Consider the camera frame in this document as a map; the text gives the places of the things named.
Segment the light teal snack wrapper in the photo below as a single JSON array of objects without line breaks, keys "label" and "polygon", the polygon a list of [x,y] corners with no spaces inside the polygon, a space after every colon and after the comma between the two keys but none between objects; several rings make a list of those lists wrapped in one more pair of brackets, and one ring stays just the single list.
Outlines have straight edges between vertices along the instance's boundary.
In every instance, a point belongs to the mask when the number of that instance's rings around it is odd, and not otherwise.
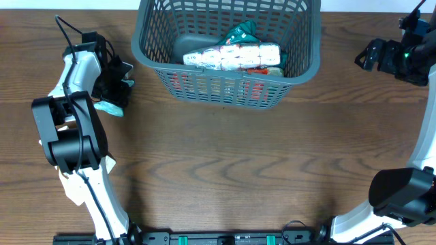
[{"label": "light teal snack wrapper", "polygon": [[129,105],[134,84],[133,80],[122,79],[117,85],[103,92],[101,99],[93,104],[94,108],[113,116],[124,117],[124,109]]}]

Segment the beige Panfee snack bag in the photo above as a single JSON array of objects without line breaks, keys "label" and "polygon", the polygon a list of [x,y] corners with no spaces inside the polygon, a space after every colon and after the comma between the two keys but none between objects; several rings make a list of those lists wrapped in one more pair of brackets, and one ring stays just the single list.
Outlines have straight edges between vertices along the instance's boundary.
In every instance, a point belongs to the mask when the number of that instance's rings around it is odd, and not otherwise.
[{"label": "beige Panfee snack bag", "polygon": [[[109,174],[116,165],[116,161],[112,158],[112,155],[109,154],[104,158],[103,162],[106,166],[107,174]],[[73,177],[72,175],[62,173],[59,166],[55,166],[54,168],[58,172],[59,179],[64,188],[66,196],[77,206],[82,205],[84,203],[84,197],[82,196],[81,192],[84,182],[79,180],[79,177]]]}]

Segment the grey plastic basket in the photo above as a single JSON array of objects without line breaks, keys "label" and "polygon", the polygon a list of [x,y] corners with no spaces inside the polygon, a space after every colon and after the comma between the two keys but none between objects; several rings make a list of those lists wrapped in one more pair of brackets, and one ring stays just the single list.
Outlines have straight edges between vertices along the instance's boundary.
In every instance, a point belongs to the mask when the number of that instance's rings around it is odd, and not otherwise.
[{"label": "grey plastic basket", "polygon": [[[131,50],[168,92],[185,101],[268,109],[320,67],[320,1],[141,1]],[[278,44],[283,76],[187,66],[183,55],[214,46],[245,21],[253,36]]]}]

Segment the Kleenex tissue multipack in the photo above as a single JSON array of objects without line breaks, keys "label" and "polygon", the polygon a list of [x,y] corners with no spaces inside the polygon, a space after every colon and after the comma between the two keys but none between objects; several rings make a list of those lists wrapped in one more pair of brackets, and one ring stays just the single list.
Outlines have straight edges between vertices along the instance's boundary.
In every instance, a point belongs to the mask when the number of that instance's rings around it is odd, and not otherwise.
[{"label": "Kleenex tissue multipack", "polygon": [[237,71],[270,67],[281,62],[281,49],[274,43],[243,43],[211,46],[183,55],[183,64],[212,70]]}]

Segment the green Nescafe coffee bag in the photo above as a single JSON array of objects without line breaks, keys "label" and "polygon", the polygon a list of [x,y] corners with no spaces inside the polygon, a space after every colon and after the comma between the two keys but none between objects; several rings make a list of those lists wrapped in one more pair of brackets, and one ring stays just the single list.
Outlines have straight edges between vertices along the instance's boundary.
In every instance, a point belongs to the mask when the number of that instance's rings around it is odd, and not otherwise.
[{"label": "green Nescafe coffee bag", "polygon": [[[243,44],[243,43],[272,43],[272,42],[262,42],[255,36],[256,24],[252,20],[248,20],[246,22],[241,22],[237,24],[234,28],[232,28],[226,36],[217,43],[217,45],[226,45],[226,44]],[[283,69],[285,65],[285,59],[287,58],[287,54],[281,51],[281,62],[279,65],[270,66],[270,67],[278,67]]]}]

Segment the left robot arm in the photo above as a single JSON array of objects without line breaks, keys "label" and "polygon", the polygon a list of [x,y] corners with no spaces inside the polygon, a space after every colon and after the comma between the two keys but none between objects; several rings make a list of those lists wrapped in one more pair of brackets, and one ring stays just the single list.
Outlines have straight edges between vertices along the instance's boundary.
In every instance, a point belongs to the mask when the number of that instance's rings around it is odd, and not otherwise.
[{"label": "left robot arm", "polygon": [[140,229],[108,177],[116,161],[97,114],[103,110],[123,116],[134,85],[129,78],[133,67],[99,33],[82,33],[81,38],[81,44],[65,49],[65,68],[55,88],[31,105],[40,144],[66,196],[86,205],[95,225],[90,238],[55,238],[54,243],[141,244]]}]

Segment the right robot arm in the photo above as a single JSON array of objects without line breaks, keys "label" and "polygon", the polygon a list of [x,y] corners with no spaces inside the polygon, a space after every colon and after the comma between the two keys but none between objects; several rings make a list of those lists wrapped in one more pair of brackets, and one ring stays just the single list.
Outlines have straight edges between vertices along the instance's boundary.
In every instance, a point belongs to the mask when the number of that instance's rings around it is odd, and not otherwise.
[{"label": "right robot arm", "polygon": [[421,19],[415,8],[399,20],[402,40],[374,39],[355,58],[366,71],[393,75],[397,80],[426,86],[428,100],[418,141],[406,166],[384,169],[373,178],[369,197],[350,212],[320,229],[318,240],[331,244],[381,241],[398,229],[435,224],[435,19]]}]

